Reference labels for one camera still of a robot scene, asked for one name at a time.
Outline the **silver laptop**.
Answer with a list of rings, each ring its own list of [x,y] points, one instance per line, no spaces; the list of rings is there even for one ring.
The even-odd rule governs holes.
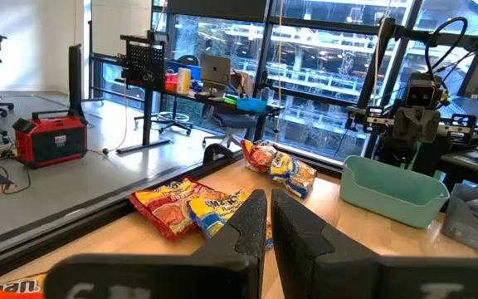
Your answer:
[[[201,55],[202,90],[195,94],[198,99],[223,98],[230,84],[231,61],[228,58]]]

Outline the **brown cardboard box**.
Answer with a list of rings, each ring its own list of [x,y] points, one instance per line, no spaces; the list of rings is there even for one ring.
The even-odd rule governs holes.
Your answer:
[[[230,82],[240,95],[245,94],[246,97],[253,96],[255,84],[248,73],[244,71],[232,70]]]

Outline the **red portable power station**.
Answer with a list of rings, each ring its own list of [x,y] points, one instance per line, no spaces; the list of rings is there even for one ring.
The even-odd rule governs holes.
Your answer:
[[[16,159],[30,169],[81,159],[88,151],[87,121],[73,110],[33,112],[12,128]]]

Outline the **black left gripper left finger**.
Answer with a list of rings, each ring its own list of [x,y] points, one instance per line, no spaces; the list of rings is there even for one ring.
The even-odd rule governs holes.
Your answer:
[[[190,255],[80,254],[46,275],[46,299],[260,299],[266,193],[257,189]]]

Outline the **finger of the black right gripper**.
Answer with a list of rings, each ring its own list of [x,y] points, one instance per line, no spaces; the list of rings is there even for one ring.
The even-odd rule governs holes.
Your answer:
[[[441,113],[437,110],[423,110],[419,119],[417,141],[431,143],[435,140]]]
[[[414,140],[417,137],[417,118],[413,108],[398,108],[394,115],[393,138],[396,140]]]

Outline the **black pegboard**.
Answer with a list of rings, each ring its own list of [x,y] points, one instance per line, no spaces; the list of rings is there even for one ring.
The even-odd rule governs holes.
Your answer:
[[[162,88],[168,34],[147,31],[146,36],[121,35],[120,40],[125,42],[125,54],[119,54],[118,62],[126,82],[143,88]]]

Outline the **blue crate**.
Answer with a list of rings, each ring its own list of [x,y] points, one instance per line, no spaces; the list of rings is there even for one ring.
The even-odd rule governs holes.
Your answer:
[[[196,81],[201,80],[201,67],[199,66],[197,61],[186,64],[186,63],[182,63],[175,60],[167,60],[165,66],[166,66],[166,70],[167,71],[171,70],[172,73],[178,73],[178,70],[180,68],[189,69],[191,71],[192,80],[196,80]]]

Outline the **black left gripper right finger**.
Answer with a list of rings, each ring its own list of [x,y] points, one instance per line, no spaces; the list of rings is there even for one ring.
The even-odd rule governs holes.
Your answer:
[[[271,221],[285,299],[478,299],[478,258],[381,256],[281,189]]]

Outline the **black standing desk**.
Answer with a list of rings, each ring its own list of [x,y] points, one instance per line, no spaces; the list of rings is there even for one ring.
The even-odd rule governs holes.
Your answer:
[[[156,92],[156,90],[153,89],[151,86],[145,87],[145,88],[141,87],[142,89],[144,89],[144,97],[139,98],[139,97],[129,96],[128,94],[125,94],[124,92],[120,93],[117,91],[112,91],[105,88],[101,88],[99,86],[95,86],[95,80],[92,78],[92,76],[96,72],[99,72],[102,70],[101,66],[95,67],[96,62],[99,62],[100,64],[108,64],[108,65],[114,65],[119,67],[121,67],[121,65],[119,64],[117,57],[99,55],[99,54],[96,55],[94,53],[91,53],[89,55],[89,60],[90,60],[89,61],[89,68],[90,68],[89,92],[91,96],[94,95],[95,93],[100,92],[101,94],[108,94],[111,96],[123,97],[125,98],[126,105],[129,100],[133,100],[133,101],[139,102],[143,106],[144,114],[134,118],[135,122],[138,122],[139,120],[143,121],[144,131],[143,131],[142,145],[134,145],[131,147],[119,148],[116,150],[116,152],[118,154],[128,154],[137,150],[143,150],[146,148],[151,148],[154,146],[167,144],[169,140],[166,140],[166,139],[160,139],[155,141],[150,140],[150,130],[151,130],[152,124],[156,123],[149,119],[149,117],[153,114],[152,112],[153,104],[154,104],[153,98],[154,98],[154,92]],[[128,84],[127,82],[124,81],[124,78],[116,78],[115,81],[121,84],[126,90],[128,90],[130,87],[140,88],[139,86],[133,86]],[[256,117],[256,130],[254,134],[255,140],[258,140],[261,138],[263,126],[266,120],[269,117],[271,118],[277,117],[280,114],[280,112],[284,109],[284,107],[280,105],[267,104],[266,110],[263,112],[249,112],[249,111],[239,110],[237,109],[236,105],[228,104],[224,100],[218,100],[217,98],[198,99],[195,97],[196,93],[192,93],[192,92],[187,95],[182,95],[182,94],[176,94],[176,93],[171,93],[167,91],[158,91],[158,94],[160,97],[163,97],[163,96],[175,97],[176,96],[177,98],[183,98],[185,100],[190,100],[190,101],[201,103],[204,105],[210,105],[210,106],[222,109],[226,111],[227,113],[255,116]]]

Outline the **grey office chair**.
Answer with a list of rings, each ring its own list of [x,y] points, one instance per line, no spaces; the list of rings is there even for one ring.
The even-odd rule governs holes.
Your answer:
[[[240,146],[241,141],[237,139],[240,133],[250,134],[250,129],[256,128],[256,119],[250,115],[232,114],[219,108],[211,108],[208,115],[214,122],[225,129],[224,135],[207,136],[202,139],[202,146],[207,146],[207,140],[219,140],[220,145],[227,148],[231,144]]]

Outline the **red roast beef noodle packet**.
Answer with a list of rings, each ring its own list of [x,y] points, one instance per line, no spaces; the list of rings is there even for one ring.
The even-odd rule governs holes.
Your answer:
[[[192,199],[228,198],[228,194],[184,178],[156,189],[136,191],[129,196],[129,201],[163,237],[176,241],[197,227],[188,209],[188,203]]]
[[[259,173],[267,173],[277,150],[273,144],[266,140],[251,142],[241,140],[241,149],[246,162],[246,167]]]

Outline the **black table clamp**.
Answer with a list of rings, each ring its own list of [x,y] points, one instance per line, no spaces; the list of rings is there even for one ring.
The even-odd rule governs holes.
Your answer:
[[[227,164],[233,162],[236,156],[233,151],[221,144],[208,145],[204,150],[202,164],[204,166]]]

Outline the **blue plastic tub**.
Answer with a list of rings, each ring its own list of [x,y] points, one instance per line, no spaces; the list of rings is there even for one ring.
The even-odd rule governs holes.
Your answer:
[[[236,101],[236,107],[249,112],[263,112],[266,110],[267,102],[257,98],[239,98]]]

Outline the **black rig frame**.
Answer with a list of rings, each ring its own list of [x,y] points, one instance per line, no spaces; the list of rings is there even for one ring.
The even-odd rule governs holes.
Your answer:
[[[449,49],[442,54],[437,61],[432,62],[430,58],[430,49],[432,47],[437,47],[439,41],[446,37],[441,31],[450,26],[454,22],[459,22],[462,24],[461,32],[453,38],[453,42],[450,45]],[[386,53],[388,43],[392,39],[407,38],[413,41],[424,42],[424,62],[426,64],[426,70],[422,73],[428,73],[432,76],[439,76],[438,73],[443,69],[440,67],[440,64],[452,53],[452,51],[460,46],[466,39],[466,30],[468,28],[468,20],[465,17],[453,17],[452,19],[442,23],[434,32],[421,32],[409,30],[403,26],[399,26],[395,21],[390,17],[383,17],[379,23],[378,27],[378,40],[373,52],[373,58],[371,60],[372,66],[368,69],[367,75],[365,76],[363,89],[358,99],[357,106],[358,108],[366,108],[368,106],[381,106],[381,107],[406,107],[403,104],[403,99],[406,94],[406,89],[408,84],[403,88],[404,96],[400,99],[395,100],[391,105],[382,103],[382,98],[378,96],[378,75],[379,67],[383,62],[384,54]],[[438,103],[437,107],[433,110],[440,110],[442,107],[448,106],[450,102],[450,92],[446,86],[446,78],[441,77],[442,79],[442,89],[444,93],[442,95],[441,101]]]

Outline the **blue soy sauce noodle packet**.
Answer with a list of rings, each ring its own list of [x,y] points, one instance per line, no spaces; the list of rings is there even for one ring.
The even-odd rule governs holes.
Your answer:
[[[306,199],[313,187],[317,170],[287,153],[277,151],[268,175],[284,184],[295,196]]]
[[[244,204],[250,193],[240,189],[234,194],[202,191],[188,202],[190,218],[197,224],[206,239],[212,238]]]

